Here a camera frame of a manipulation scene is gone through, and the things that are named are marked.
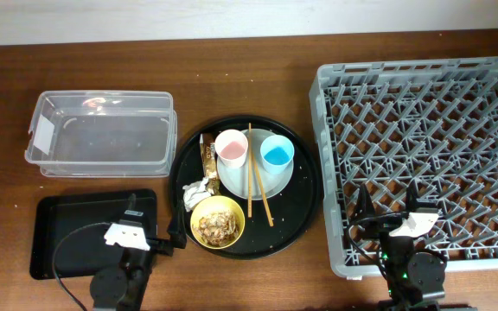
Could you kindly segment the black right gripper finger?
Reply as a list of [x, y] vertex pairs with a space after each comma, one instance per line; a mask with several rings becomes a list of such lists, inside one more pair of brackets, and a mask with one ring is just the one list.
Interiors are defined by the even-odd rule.
[[436, 213], [437, 201], [421, 199], [416, 181], [411, 181], [406, 189], [405, 210], [409, 213]]
[[354, 218], [363, 219], [375, 215], [374, 204], [365, 184], [359, 187], [358, 199], [354, 209]]

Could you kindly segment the white tissue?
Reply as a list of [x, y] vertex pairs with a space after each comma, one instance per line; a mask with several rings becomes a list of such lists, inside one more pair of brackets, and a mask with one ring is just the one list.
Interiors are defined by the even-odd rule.
[[183, 203], [185, 210], [189, 213], [203, 200], [211, 196], [207, 190], [208, 178], [204, 177], [201, 181], [193, 182], [183, 186]]

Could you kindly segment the yellow bowl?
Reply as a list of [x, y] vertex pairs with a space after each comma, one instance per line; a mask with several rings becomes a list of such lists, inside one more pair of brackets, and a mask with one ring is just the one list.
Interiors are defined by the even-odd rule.
[[[201, 239], [201, 236], [193, 229], [193, 227], [197, 224], [198, 220], [201, 217], [210, 213], [222, 212], [222, 211], [230, 211], [235, 215], [237, 222], [239, 223], [239, 236], [231, 244], [228, 244], [227, 246], [223, 247], [212, 247], [204, 244]], [[189, 221], [189, 227], [191, 229], [191, 233], [195, 237], [195, 240], [198, 243], [202, 244], [204, 247], [211, 250], [225, 249], [235, 244], [243, 234], [243, 231], [245, 230], [245, 224], [246, 224], [246, 217], [239, 204], [235, 200], [226, 196], [211, 196], [201, 201], [192, 211]]]

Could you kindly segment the gold snack wrapper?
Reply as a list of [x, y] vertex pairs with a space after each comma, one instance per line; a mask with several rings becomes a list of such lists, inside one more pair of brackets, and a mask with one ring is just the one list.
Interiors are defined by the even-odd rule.
[[214, 137], [210, 133], [200, 135], [200, 151], [206, 190], [212, 195], [220, 194], [220, 177], [217, 169]]

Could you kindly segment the pink cup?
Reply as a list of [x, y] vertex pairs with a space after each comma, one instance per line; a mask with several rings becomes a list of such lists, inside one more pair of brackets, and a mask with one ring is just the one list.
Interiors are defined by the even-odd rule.
[[228, 168], [240, 168], [246, 162], [248, 140], [239, 130], [224, 130], [215, 139], [218, 157]]

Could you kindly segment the blue cup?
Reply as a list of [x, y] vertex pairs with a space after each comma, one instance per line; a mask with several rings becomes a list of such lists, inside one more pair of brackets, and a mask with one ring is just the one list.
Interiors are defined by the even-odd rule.
[[272, 135], [261, 143], [259, 152], [265, 170], [270, 174], [278, 175], [291, 163], [295, 148], [286, 136]]

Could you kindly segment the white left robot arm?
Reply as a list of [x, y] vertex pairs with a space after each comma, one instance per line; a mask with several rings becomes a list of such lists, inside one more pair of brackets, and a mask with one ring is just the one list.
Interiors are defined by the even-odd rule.
[[131, 194], [127, 208], [117, 222], [105, 232], [105, 243], [123, 249], [115, 266], [100, 270], [90, 283], [94, 310], [139, 310], [156, 257], [171, 257], [175, 249], [187, 244], [183, 212], [175, 212], [167, 233], [168, 239], [149, 236], [150, 220], [136, 208], [137, 196]]

